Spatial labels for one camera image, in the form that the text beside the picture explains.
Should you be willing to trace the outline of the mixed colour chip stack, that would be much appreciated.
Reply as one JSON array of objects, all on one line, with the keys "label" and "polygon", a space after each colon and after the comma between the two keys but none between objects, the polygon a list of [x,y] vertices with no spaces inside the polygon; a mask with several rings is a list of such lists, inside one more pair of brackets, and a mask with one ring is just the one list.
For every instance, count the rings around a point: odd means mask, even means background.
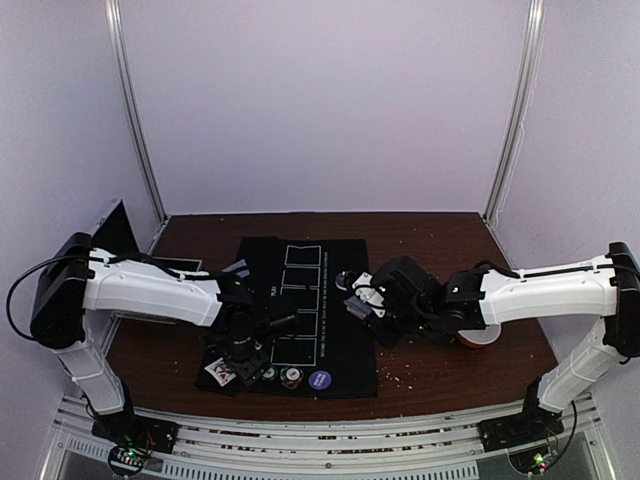
[{"label": "mixed colour chip stack", "polygon": [[296,389],[304,378],[302,369],[295,366],[287,366],[280,370],[280,380],[282,385],[290,390]]}]

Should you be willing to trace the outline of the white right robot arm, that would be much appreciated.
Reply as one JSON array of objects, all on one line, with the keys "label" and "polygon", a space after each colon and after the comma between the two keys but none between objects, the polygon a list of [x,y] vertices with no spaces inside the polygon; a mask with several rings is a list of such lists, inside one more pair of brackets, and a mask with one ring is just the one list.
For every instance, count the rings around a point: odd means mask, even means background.
[{"label": "white right robot arm", "polygon": [[639,267],[629,247],[538,269],[510,270],[484,260],[441,284],[401,256],[375,273],[342,271],[349,312],[376,341],[394,347],[404,335],[448,345],[455,337],[529,318],[593,315],[596,322],[569,357],[526,390],[519,413],[479,423],[485,451],[543,440],[564,430],[562,412],[615,364],[639,355]]}]

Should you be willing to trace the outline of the dark dealer button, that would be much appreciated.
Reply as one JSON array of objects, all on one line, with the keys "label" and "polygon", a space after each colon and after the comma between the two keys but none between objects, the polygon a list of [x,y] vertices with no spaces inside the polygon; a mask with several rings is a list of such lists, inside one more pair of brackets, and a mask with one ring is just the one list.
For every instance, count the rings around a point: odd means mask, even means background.
[{"label": "dark dealer button", "polygon": [[352,270],[344,270],[337,274],[335,285],[341,291],[350,291],[356,281],[357,276]]}]

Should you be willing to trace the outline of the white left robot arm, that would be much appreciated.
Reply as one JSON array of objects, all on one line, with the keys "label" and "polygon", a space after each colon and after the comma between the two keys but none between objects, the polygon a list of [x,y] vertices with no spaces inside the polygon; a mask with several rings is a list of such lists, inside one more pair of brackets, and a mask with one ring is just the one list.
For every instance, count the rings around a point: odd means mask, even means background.
[{"label": "white left robot arm", "polygon": [[155,439],[135,414],[131,394],[89,334],[89,311],[116,311],[200,327],[205,346],[244,384],[270,367],[267,345],[295,334],[296,308],[282,297],[266,303],[245,285],[245,268],[191,273],[141,252],[113,254],[84,232],[21,274],[6,294],[38,274],[29,330],[21,338],[50,349],[85,394],[95,424],[116,445],[140,448]]}]

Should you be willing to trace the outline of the blue backed playing card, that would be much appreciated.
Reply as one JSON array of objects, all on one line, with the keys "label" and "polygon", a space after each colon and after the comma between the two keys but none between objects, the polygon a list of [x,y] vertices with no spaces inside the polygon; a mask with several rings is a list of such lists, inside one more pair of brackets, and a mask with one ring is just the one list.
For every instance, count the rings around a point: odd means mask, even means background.
[{"label": "blue backed playing card", "polygon": [[223,272],[235,274],[240,278],[245,278],[250,275],[249,266],[245,259],[241,259],[227,266],[226,268],[223,269]]}]

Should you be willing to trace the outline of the purple small blind button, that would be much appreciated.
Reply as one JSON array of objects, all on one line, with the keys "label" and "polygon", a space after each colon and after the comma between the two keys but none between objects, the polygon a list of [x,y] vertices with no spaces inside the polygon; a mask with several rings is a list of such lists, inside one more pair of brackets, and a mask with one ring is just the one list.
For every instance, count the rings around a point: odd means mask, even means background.
[{"label": "purple small blind button", "polygon": [[309,386],[316,391],[328,389],[332,384],[332,375],[325,370],[316,370],[312,372],[308,378]]}]

